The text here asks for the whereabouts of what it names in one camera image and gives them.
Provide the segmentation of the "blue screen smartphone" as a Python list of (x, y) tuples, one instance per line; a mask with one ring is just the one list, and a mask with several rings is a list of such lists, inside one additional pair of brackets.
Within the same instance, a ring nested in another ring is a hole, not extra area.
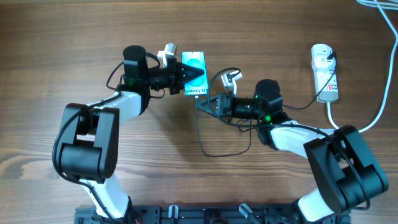
[(182, 52), (182, 63), (204, 71), (200, 77), (188, 82), (184, 86), (184, 94), (187, 96), (205, 95), (208, 90), (208, 76), (204, 52)]

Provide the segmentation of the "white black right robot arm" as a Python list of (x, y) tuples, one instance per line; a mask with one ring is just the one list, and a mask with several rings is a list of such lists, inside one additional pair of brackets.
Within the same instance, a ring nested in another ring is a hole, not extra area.
[(261, 80), (252, 98), (238, 98), (234, 91), (240, 71), (227, 68), (219, 75), (228, 92), (197, 98), (197, 111), (241, 131), (256, 130), (263, 145), (299, 155), (310, 164), (317, 187), (290, 206), (289, 223), (347, 220), (351, 210), (369, 209), (370, 199), (388, 190), (385, 172), (354, 126), (318, 129), (300, 124), (283, 111), (277, 81)]

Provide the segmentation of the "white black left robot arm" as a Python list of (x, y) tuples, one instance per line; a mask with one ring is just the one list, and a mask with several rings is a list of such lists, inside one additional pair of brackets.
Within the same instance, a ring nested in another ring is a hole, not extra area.
[(174, 53), (172, 44), (158, 55), (140, 45), (128, 46), (120, 63), (124, 74), (112, 96), (65, 107), (53, 145), (53, 167), (61, 178), (82, 186), (95, 203), (94, 209), (78, 212), (76, 223), (141, 222), (114, 173), (119, 126), (145, 111), (152, 90), (168, 88), (170, 94), (178, 94), (186, 83), (205, 74), (202, 68), (179, 62)]

